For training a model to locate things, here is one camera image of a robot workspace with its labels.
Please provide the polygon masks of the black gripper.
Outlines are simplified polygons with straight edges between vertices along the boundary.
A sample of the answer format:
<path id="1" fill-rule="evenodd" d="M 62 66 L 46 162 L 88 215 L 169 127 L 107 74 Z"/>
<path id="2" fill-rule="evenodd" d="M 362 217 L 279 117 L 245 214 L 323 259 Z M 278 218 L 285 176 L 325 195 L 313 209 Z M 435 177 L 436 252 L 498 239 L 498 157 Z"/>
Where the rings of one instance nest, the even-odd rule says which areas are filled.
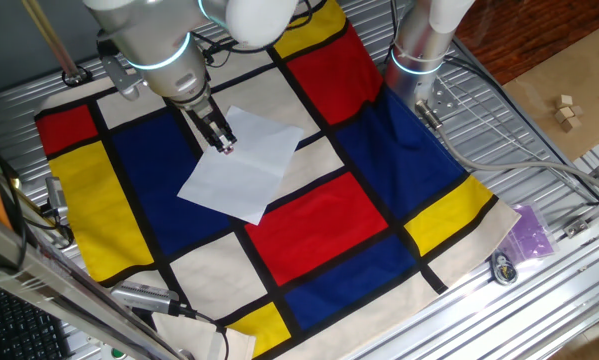
<path id="1" fill-rule="evenodd" d="M 204 86 L 194 95 L 186 93 L 173 97 L 170 101 L 188 114 L 206 142 L 219 153 L 234 149 L 237 139 L 213 103 L 208 86 Z"/>

